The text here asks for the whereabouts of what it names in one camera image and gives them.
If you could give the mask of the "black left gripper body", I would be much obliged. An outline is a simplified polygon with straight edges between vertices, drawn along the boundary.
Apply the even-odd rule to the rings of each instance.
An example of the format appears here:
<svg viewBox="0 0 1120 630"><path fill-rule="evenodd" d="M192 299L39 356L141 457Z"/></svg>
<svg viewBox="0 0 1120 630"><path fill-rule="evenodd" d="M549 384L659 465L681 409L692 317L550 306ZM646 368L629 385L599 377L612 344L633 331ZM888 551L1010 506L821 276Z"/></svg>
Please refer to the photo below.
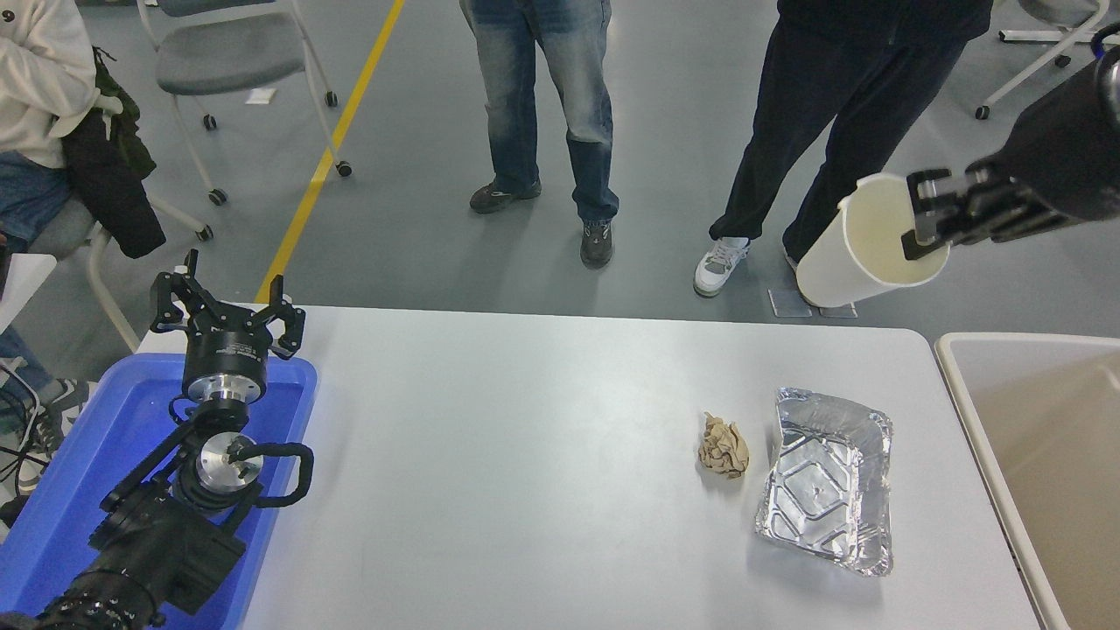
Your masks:
<svg viewBox="0 0 1120 630"><path fill-rule="evenodd" d="M188 319L187 351L183 385L192 387L208 376L245 376L263 387L267 382L267 354L270 332L243 328L224 330L205 323L200 316Z"/></svg>

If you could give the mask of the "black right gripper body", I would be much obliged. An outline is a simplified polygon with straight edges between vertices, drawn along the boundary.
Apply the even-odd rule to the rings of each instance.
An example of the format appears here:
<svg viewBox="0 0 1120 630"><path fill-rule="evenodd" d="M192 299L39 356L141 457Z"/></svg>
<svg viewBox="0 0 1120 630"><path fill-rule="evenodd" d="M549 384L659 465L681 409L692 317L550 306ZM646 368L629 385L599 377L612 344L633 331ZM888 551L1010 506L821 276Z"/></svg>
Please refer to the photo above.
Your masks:
<svg viewBox="0 0 1120 630"><path fill-rule="evenodd" d="M1004 148L973 163L995 172L984 200L1025 197L1081 221L1117 217L1117 53L1025 108Z"/></svg>

